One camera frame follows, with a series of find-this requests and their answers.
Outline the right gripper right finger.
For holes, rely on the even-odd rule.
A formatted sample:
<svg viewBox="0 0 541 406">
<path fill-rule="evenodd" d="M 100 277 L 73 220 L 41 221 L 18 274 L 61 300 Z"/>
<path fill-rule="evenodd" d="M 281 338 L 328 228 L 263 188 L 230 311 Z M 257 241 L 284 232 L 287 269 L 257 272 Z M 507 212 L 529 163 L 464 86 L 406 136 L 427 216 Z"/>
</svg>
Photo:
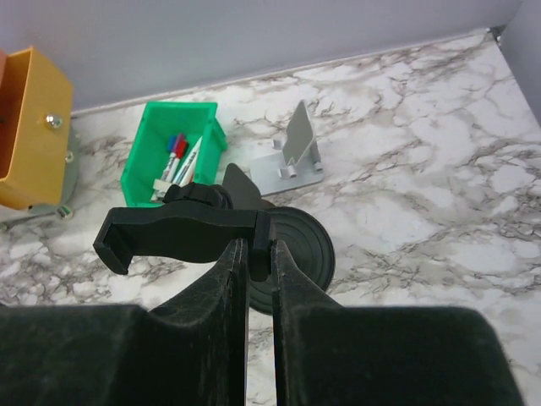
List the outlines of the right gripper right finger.
<svg viewBox="0 0 541 406">
<path fill-rule="evenodd" d="M 456 306 L 338 304 L 271 250 L 280 405 L 521 405 L 493 327 Z"/>
</svg>

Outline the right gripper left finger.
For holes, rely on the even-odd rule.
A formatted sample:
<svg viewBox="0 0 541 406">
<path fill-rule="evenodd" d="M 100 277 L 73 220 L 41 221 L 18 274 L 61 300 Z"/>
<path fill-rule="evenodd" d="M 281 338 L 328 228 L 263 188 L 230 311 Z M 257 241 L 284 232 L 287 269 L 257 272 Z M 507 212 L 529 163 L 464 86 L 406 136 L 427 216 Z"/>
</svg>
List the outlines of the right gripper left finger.
<svg viewBox="0 0 541 406">
<path fill-rule="evenodd" d="M 1 309 L 4 405 L 243 405 L 248 252 L 153 310 L 134 304 Z"/>
</svg>

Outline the black phone stand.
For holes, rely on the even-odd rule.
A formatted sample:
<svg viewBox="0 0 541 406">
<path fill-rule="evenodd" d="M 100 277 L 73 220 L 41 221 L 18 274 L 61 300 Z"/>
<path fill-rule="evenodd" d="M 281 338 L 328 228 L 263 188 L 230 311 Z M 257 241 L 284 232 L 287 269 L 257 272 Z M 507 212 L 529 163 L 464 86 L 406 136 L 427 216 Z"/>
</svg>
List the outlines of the black phone stand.
<svg viewBox="0 0 541 406">
<path fill-rule="evenodd" d="M 102 262 L 125 275 L 135 256 L 159 256 L 189 263 L 216 261 L 234 239 L 249 248 L 249 305 L 272 312 L 271 243 L 283 241 L 294 262 L 313 283 L 326 290 L 336 257 L 331 237 L 307 212 L 274 206 L 266 200 L 244 203 L 220 185 L 173 186 L 163 204 L 152 208 L 112 208 L 93 243 Z"/>
</svg>

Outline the brown base phone stand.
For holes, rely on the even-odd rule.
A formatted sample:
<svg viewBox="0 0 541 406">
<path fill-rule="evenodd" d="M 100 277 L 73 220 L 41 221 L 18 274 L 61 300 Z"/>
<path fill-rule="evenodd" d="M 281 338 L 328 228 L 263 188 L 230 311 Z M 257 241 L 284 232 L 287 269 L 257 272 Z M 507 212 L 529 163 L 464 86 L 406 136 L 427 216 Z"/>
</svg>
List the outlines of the brown base phone stand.
<svg viewBox="0 0 541 406">
<path fill-rule="evenodd" d="M 222 187 L 228 192 L 232 208 L 237 210 L 267 210 L 275 207 L 262 198 L 259 188 L 236 164 L 227 165 Z"/>
</svg>

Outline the white folding phone stand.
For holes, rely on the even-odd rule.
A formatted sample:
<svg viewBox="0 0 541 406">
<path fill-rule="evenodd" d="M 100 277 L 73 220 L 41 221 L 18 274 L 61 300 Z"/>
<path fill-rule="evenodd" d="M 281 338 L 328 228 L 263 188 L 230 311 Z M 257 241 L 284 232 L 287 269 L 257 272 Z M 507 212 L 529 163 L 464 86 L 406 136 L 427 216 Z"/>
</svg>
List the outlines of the white folding phone stand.
<svg viewBox="0 0 541 406">
<path fill-rule="evenodd" d="M 293 112 L 283 139 L 274 139 L 275 153 L 254 159 L 250 177 L 262 196 L 320 183 L 325 174 L 314 127 L 304 100 Z"/>
</svg>

